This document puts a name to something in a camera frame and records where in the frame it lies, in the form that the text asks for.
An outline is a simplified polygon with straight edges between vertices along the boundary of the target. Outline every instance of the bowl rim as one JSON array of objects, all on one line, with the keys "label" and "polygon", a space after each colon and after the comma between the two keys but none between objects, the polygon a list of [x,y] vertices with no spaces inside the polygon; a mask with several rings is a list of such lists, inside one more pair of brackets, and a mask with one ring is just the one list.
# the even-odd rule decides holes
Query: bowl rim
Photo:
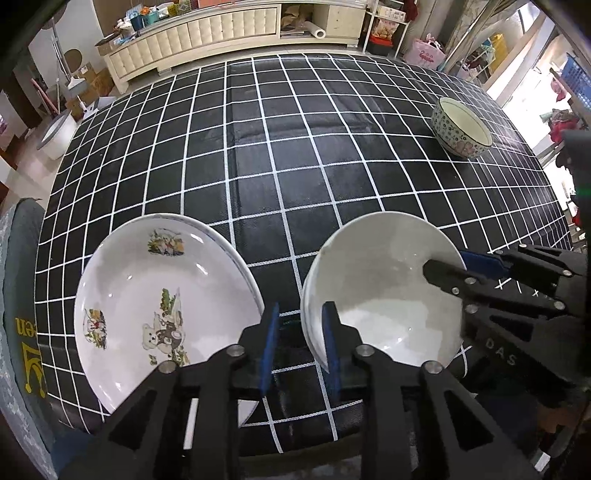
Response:
[{"label": "bowl rim", "polygon": [[361,215],[353,220],[351,220],[350,222],[347,222],[346,224],[344,224],[341,228],[339,228],[336,232],[334,232],[327,240],[326,242],[324,242],[324,244],[322,245],[322,247],[320,248],[320,250],[318,250],[318,253],[316,254],[316,256],[314,257],[314,260],[312,262],[312,265],[310,266],[310,269],[308,270],[308,273],[306,275],[306,278],[304,279],[304,284],[302,285],[302,291],[301,291],[301,296],[300,296],[300,322],[301,322],[301,329],[302,329],[302,333],[304,335],[304,340],[306,340],[306,345],[308,347],[308,349],[310,350],[310,352],[312,353],[312,356],[314,357],[314,360],[320,365],[320,367],[325,370],[326,372],[328,372],[328,364],[325,364],[323,362],[323,359],[320,357],[320,354],[316,351],[316,349],[314,348],[314,345],[311,341],[311,337],[312,334],[309,332],[308,330],[308,326],[310,324],[310,318],[308,316],[308,308],[306,308],[309,304],[310,304],[310,282],[308,281],[309,278],[311,277],[311,274],[313,273],[313,271],[318,268],[318,264],[320,263],[320,255],[323,252],[323,250],[325,250],[325,248],[327,248],[334,240],[334,238],[337,236],[337,234],[339,234],[342,230],[345,230],[346,227],[348,227],[349,225],[352,225],[353,223],[359,222],[362,219],[365,219],[366,217],[372,217],[372,216],[378,216],[378,215],[384,215],[384,214],[388,214],[390,216],[406,216],[406,217],[412,217],[416,220],[420,220],[424,223],[427,223],[431,228],[437,230],[439,233],[441,233],[445,239],[447,240],[447,242],[452,246],[452,248],[456,251],[457,256],[460,259],[460,262],[462,262],[462,265],[464,267],[464,269],[466,269],[466,263],[464,262],[464,259],[462,258],[462,255],[460,253],[460,250],[458,247],[455,246],[455,244],[452,242],[452,240],[445,234],[443,233],[438,227],[436,227],[435,225],[433,225],[431,222],[429,222],[428,220],[425,220],[424,218],[418,217],[416,215],[413,215],[412,213],[407,213],[407,212],[397,212],[394,210],[385,210],[385,211],[380,211],[380,212],[371,212],[371,213],[366,213],[365,215]]},{"label": "bowl rim", "polygon": [[[476,121],[476,123],[482,128],[482,131],[486,134],[488,143],[479,142],[478,140],[474,139],[473,137],[468,135],[466,132],[464,132],[464,130],[462,130],[460,128],[460,126],[457,123],[455,123],[453,118],[443,109],[443,103],[451,103],[452,105],[455,105],[455,106],[461,108],[462,110],[466,111]],[[483,147],[492,147],[491,130],[484,124],[484,122],[482,120],[480,120],[478,115],[475,114],[471,108],[468,108],[463,103],[458,102],[457,100],[454,100],[453,98],[449,98],[449,97],[440,97],[439,100],[437,100],[437,104],[441,108],[441,111],[443,113],[445,113],[447,115],[447,117],[450,119],[450,122],[452,122],[456,126],[456,128],[458,130],[462,131],[470,140],[472,140],[474,143],[477,143],[478,145],[482,145]]]}]

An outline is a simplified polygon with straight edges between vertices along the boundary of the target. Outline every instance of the white plate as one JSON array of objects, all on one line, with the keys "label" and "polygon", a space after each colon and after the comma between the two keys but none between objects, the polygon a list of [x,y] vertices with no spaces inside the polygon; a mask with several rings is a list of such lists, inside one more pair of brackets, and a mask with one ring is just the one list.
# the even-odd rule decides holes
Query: white plate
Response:
[{"label": "white plate", "polygon": [[370,213],[349,222],[324,244],[301,298],[304,336],[328,370],[322,305],[334,301],[343,324],[393,360],[447,366],[462,340],[462,301],[430,285],[430,258],[466,268],[453,243],[430,223],[400,212]]},{"label": "white plate", "polygon": [[[181,215],[146,215],[99,245],[78,285],[74,332],[82,368],[109,412],[162,361],[196,364],[258,323],[263,301],[219,233]],[[240,401],[243,423],[257,402]]]}]

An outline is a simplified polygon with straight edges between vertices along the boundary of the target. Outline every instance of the blue basket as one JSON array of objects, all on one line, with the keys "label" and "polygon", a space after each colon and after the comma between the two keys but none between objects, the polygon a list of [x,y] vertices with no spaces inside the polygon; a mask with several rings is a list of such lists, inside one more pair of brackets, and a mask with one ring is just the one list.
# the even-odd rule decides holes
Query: blue basket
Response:
[{"label": "blue basket", "polygon": [[577,61],[567,54],[569,59],[560,76],[561,80],[570,87],[581,103],[591,109],[591,78]]}]

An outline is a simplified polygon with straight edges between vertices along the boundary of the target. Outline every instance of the decorated plate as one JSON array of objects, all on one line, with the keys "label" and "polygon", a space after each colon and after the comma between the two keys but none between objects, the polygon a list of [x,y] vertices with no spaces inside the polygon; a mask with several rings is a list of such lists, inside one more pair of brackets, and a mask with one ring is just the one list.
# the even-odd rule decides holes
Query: decorated plate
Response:
[{"label": "decorated plate", "polygon": [[[156,213],[114,230],[80,279],[74,332],[88,382],[109,412],[165,360],[207,360],[263,311],[256,282],[207,225]],[[256,402],[240,401],[243,423]]]}]

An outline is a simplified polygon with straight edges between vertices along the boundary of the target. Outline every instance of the black grid tablecloth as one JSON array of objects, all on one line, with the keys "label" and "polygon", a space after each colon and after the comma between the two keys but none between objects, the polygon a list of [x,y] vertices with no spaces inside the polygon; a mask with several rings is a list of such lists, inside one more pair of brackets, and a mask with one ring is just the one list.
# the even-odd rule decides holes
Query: black grid tablecloth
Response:
[{"label": "black grid tablecloth", "polygon": [[[440,96],[477,112],[493,134],[489,152],[467,161],[439,146],[429,118]],[[124,222],[173,212],[224,235],[265,301],[280,303],[272,391],[241,429],[242,454],[357,431],[361,405],[330,403],[306,348],[300,292],[323,242],[380,210],[425,218],[478,252],[571,247],[548,178],[513,124],[479,87],[445,74],[383,58],[292,54],[204,67],[118,99],[77,130],[41,233],[35,306],[55,412],[90,432],[107,416],[74,339],[90,256]],[[499,287],[510,286],[534,294],[511,280]],[[462,349],[452,367],[461,377],[468,363]]]}]

